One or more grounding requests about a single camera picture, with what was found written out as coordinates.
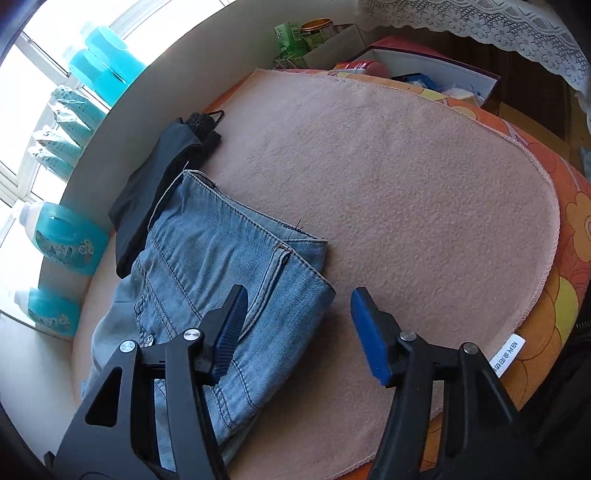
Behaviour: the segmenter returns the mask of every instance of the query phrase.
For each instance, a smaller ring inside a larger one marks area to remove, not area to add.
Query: green package
[[[274,28],[281,48],[281,57],[300,57],[308,53],[306,44],[301,37],[299,25],[291,22],[283,23]]]

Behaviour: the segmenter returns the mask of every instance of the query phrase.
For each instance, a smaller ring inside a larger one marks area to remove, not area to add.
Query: tin can
[[[319,18],[301,26],[301,36],[308,50],[312,51],[337,34],[335,24],[330,18]]]

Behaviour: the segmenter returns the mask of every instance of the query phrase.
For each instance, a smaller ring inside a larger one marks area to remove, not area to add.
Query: orange floral fabric
[[[591,184],[539,140],[492,113],[469,103],[432,90],[367,75],[319,70],[290,70],[290,72],[337,76],[359,82],[375,83],[406,90],[442,103],[519,142],[534,154],[548,172],[554,182],[560,205],[560,234],[556,256],[538,302],[517,329],[516,333],[525,339],[525,345],[501,378],[509,396],[517,408],[521,409],[544,381],[568,339],[589,284],[591,277]],[[226,92],[210,105],[208,111],[217,110],[234,91],[235,89]],[[423,455],[423,469],[435,465],[439,450],[440,430],[441,414],[432,419],[430,423]],[[371,464],[367,463],[340,478],[341,480],[365,480],[370,467]]]

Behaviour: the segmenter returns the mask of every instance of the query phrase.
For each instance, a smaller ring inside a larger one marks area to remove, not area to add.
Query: gold can rim
[[[319,18],[318,20],[312,20],[307,22],[301,26],[302,32],[307,32],[310,30],[319,30],[324,27],[328,27],[332,23],[330,18]]]

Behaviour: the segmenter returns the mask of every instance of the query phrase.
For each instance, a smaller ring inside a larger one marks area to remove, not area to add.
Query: orange flower print
[[[566,206],[566,218],[574,230],[574,250],[584,261],[591,261],[591,200],[583,192],[578,192],[574,202]]]

